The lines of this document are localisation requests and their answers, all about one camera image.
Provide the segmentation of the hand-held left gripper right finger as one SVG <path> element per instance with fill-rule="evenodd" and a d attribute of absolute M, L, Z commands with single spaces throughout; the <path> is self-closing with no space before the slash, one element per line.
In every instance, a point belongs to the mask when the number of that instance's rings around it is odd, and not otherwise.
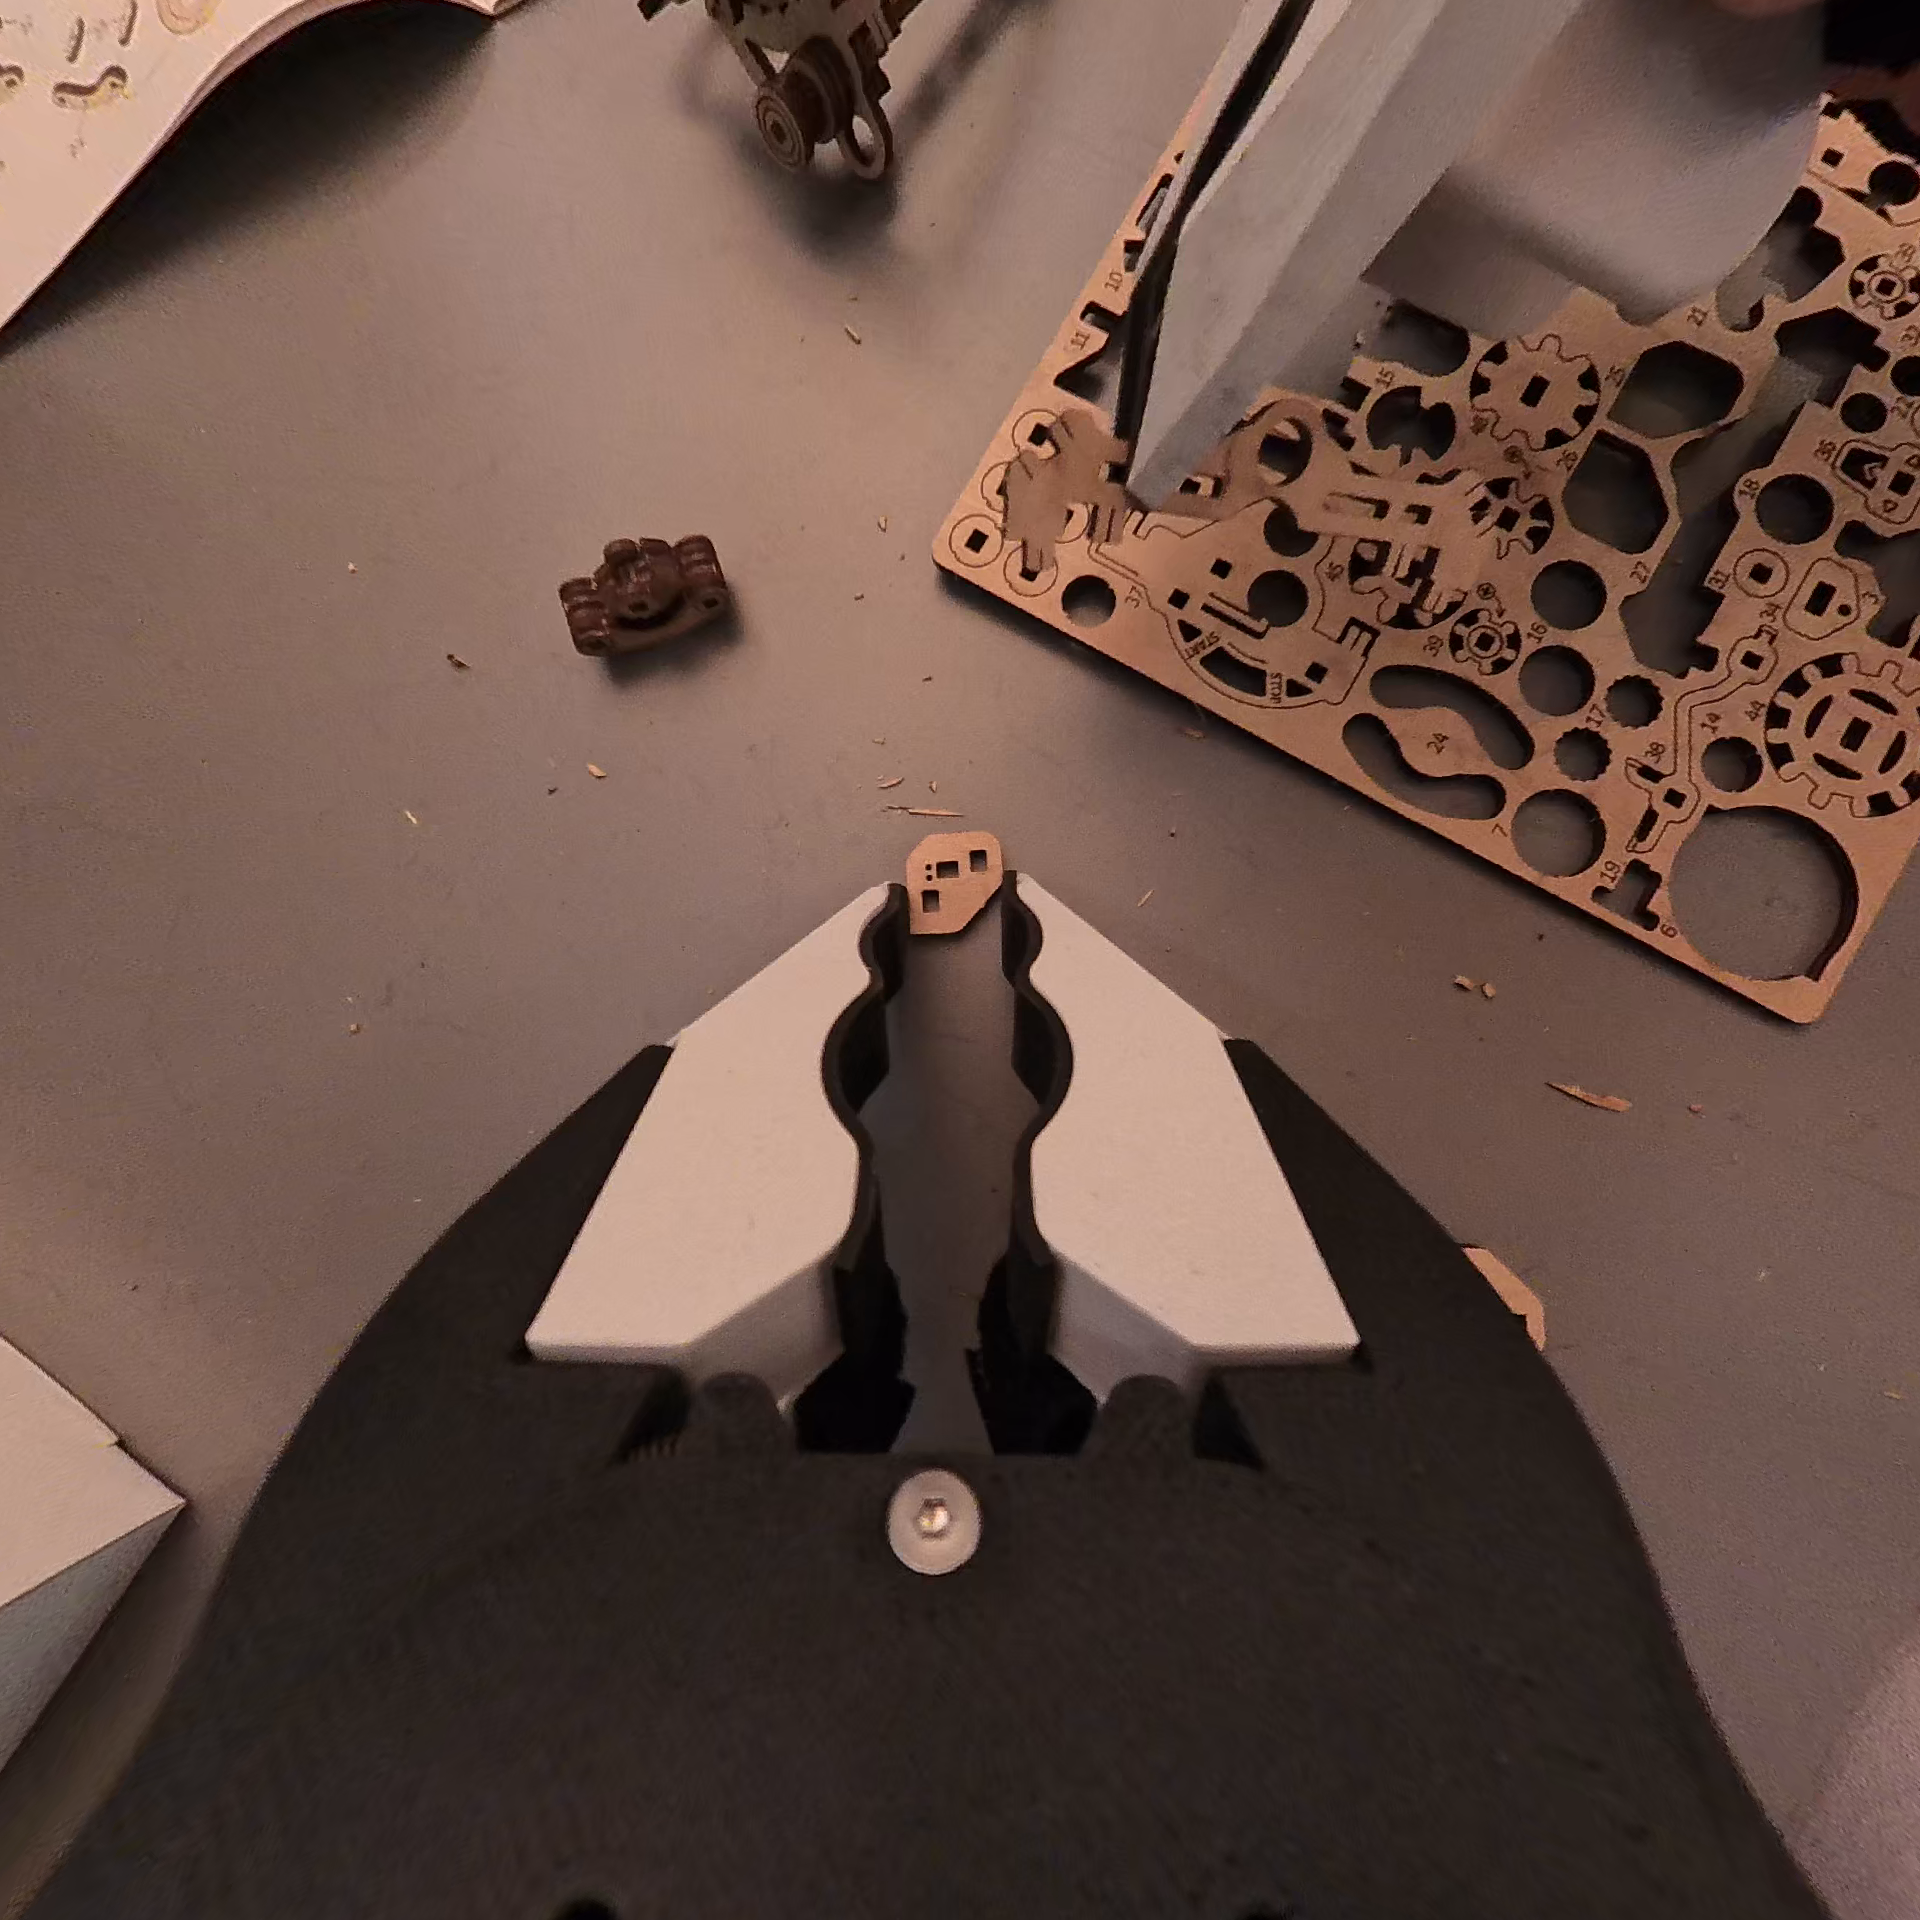
<path fill-rule="evenodd" d="M 1000 889 L 1037 1115 L 980 1300 L 995 1454 L 1079 1454 L 1131 1377 L 1341 1365 L 1359 1329 L 1228 1037 L 1028 876 Z"/>

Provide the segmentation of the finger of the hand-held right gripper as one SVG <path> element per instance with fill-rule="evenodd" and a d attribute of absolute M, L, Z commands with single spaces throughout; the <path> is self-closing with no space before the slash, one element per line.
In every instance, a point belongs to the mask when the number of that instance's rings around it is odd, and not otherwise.
<path fill-rule="evenodd" d="M 1205 186 L 1232 156 L 1266 87 L 1285 70 L 1306 22 L 1306 3 L 1246 3 L 1224 51 L 1215 58 L 1195 109 L 1192 128 L 1154 224 L 1143 224 L 1136 291 L 1126 311 L 1115 432 L 1126 443 L 1126 464 L 1143 462 L 1143 416 L 1150 404 L 1154 366 L 1175 248 Z"/>
<path fill-rule="evenodd" d="M 1134 497 L 1162 506 L 1265 384 L 1340 379 L 1366 272 L 1575 3 L 1306 3 L 1175 248 Z"/>

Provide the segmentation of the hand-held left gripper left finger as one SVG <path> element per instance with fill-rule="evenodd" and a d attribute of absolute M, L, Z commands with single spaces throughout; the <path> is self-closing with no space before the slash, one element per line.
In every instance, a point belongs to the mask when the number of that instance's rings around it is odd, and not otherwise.
<path fill-rule="evenodd" d="M 905 1309 L 863 1110 L 890 1073 L 908 894 L 854 897 L 671 1044 L 527 1344 L 757 1377 L 799 1448 L 884 1454 Z"/>

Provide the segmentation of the small wooden plate part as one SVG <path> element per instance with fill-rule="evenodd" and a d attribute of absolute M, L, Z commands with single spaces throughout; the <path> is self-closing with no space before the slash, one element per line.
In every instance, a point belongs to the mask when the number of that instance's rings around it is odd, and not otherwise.
<path fill-rule="evenodd" d="M 1462 1258 L 1485 1277 L 1485 1284 L 1498 1293 L 1504 1306 L 1525 1326 L 1533 1344 L 1538 1353 L 1548 1349 L 1548 1324 L 1542 1297 L 1491 1247 L 1462 1247 Z"/>
<path fill-rule="evenodd" d="M 967 931 L 1002 884 L 1002 846 L 987 829 L 925 837 L 905 858 L 908 926 L 942 940 Z"/>

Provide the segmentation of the long slotted wooden part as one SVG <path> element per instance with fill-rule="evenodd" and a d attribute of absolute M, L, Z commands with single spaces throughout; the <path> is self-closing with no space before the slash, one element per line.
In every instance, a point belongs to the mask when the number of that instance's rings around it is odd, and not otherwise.
<path fill-rule="evenodd" d="M 1223 533 L 1255 511 L 1285 506 L 1312 538 L 1350 538 L 1389 563 L 1429 563 L 1438 599 L 1470 590 L 1495 563 L 1538 556 L 1554 533 L 1546 493 L 1434 462 L 1383 470 L 1355 462 L 1322 425 L 1285 403 L 1242 420 L 1161 511 L 1115 479 L 1118 439 L 1086 408 L 1052 427 L 1052 453 L 1023 450 L 1002 477 L 1002 527 L 1028 564 L 1055 563 L 1079 511 L 1088 538 L 1115 543 L 1131 518 L 1165 518 L 1175 537 Z"/>

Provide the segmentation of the wooden mechanical model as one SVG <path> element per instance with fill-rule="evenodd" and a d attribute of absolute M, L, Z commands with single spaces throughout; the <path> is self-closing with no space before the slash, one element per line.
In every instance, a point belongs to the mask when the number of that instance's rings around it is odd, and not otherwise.
<path fill-rule="evenodd" d="M 780 169 L 805 176 L 828 146 L 883 182 L 898 143 L 883 109 L 884 56 L 920 3 L 701 3 L 755 82 L 755 131 Z"/>

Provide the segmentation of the laser-cut wooden parts sheet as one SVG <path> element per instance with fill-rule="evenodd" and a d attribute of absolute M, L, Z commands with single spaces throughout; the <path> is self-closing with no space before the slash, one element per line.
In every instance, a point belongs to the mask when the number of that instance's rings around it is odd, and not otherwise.
<path fill-rule="evenodd" d="M 1575 294 L 1491 340 L 1396 307 L 1332 398 L 1359 464 L 1512 477 L 1538 556 L 1455 599 L 1429 563 L 1131 518 L 1055 563 L 1002 527 L 1016 453 L 1115 439 L 1143 224 L 1175 140 L 935 537 L 954 580 L 1619 926 L 1818 1020 L 1916 846 L 1916 155 L 1826 100 L 1753 265 L 1630 322 Z"/>

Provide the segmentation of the dark wooden gear subassembly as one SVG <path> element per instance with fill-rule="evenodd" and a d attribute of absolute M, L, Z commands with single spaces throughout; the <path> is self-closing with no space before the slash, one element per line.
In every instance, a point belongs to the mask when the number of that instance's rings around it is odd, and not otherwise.
<path fill-rule="evenodd" d="M 695 634 L 732 613 L 732 588 L 709 537 L 613 538 L 590 576 L 558 586 L 571 645 L 619 661 Z"/>

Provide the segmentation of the white cardboard box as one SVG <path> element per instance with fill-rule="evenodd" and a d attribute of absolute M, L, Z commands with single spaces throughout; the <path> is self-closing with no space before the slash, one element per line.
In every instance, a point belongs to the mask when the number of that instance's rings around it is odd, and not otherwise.
<path fill-rule="evenodd" d="M 5 1344 L 5 1759 L 179 1511 L 105 1422 Z"/>

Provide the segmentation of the instruction booklet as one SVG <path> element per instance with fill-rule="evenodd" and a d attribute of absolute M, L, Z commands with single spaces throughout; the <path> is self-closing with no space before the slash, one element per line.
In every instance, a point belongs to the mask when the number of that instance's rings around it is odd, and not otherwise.
<path fill-rule="evenodd" d="M 5 352 L 383 168 L 534 3 L 5 3 Z"/>

